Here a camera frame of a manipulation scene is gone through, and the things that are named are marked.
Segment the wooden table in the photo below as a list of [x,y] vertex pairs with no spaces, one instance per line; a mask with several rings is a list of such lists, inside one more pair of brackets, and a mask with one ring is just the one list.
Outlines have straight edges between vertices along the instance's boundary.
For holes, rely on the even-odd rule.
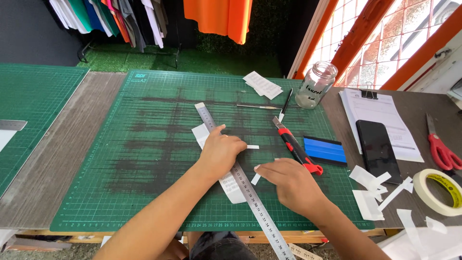
[[[51,221],[124,77],[125,74],[102,72],[90,72],[87,75],[0,199],[1,229],[28,230],[23,231],[26,234],[37,234],[37,232],[51,234],[47,231]],[[343,144],[349,168],[353,169],[355,165],[363,167],[362,157],[358,153],[338,95],[340,90],[341,88],[332,88],[322,100],[322,104],[338,140]],[[436,130],[444,143],[456,154],[462,155],[462,118],[457,115],[459,110],[457,106],[447,96],[398,91],[378,92],[393,96],[396,108],[425,160],[425,163],[398,161],[403,178],[412,177],[422,169],[438,169],[429,151],[426,112],[434,117]],[[387,184],[385,186],[389,191],[395,187]],[[440,192],[439,196],[444,198],[444,192]],[[426,226],[425,216],[439,220],[447,226],[462,223],[462,216],[442,216],[426,206],[415,192],[410,194],[404,191],[383,210],[385,220],[375,221],[377,229],[370,231],[370,235],[383,235],[382,229],[402,228],[402,223],[396,214],[397,208],[413,210],[413,220],[418,227]],[[288,242],[316,242],[322,237],[319,231],[308,234],[299,231],[282,233],[287,237]],[[239,232],[239,235],[258,238],[254,239],[254,242],[264,241],[262,231]]]

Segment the metal ruler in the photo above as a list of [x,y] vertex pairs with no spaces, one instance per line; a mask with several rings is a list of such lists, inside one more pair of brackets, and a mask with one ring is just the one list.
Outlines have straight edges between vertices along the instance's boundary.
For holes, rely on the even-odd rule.
[[[204,103],[198,103],[195,105],[199,115],[202,118],[205,126],[207,127],[208,131],[211,132],[215,127],[215,121],[213,120],[210,112],[205,107]],[[244,171],[242,170],[239,163],[236,161],[231,168],[231,174],[233,175],[234,179],[236,180],[239,188],[244,194],[244,197],[247,203],[250,206],[250,209],[254,213],[261,229],[265,233],[266,237],[268,238],[269,243],[273,247],[274,252],[278,256],[279,260],[295,260],[295,257],[292,254],[289,246],[287,245],[286,241],[282,237],[281,233],[279,232],[278,228],[274,224],[273,220],[271,219],[268,211],[261,203],[260,198],[258,197],[257,193],[255,192],[252,184],[250,183],[249,179],[245,175]]]
[[27,121],[0,119],[0,130],[21,131],[26,126],[26,124]]

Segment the red and black utility knife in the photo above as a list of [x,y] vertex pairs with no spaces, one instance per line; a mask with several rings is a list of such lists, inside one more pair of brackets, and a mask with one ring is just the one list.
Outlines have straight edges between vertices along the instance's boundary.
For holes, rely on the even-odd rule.
[[311,158],[306,154],[305,150],[300,146],[292,133],[281,123],[277,117],[273,119],[274,124],[278,128],[278,133],[282,140],[286,143],[287,148],[291,152],[293,158],[302,164],[310,173],[322,174],[322,167],[311,162]]

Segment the artificial grass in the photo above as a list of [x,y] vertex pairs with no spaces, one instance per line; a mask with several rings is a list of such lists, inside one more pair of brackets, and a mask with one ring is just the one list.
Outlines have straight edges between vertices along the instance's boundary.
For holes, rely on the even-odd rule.
[[264,77],[282,77],[278,61],[272,56],[242,56],[186,49],[180,52],[176,69],[174,55],[150,52],[176,53],[176,49],[147,46],[145,52],[140,53],[129,44],[101,44],[87,51],[88,63],[79,62],[77,67],[107,72],[151,69],[226,75],[247,75],[255,70]]

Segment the black smartphone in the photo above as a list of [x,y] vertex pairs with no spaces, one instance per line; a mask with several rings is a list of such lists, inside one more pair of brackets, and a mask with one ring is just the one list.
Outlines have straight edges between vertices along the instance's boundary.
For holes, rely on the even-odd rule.
[[401,177],[395,153],[388,137],[387,129],[382,123],[358,120],[356,121],[359,142],[363,150],[366,170],[375,177],[388,172],[391,178],[386,182],[401,184]]

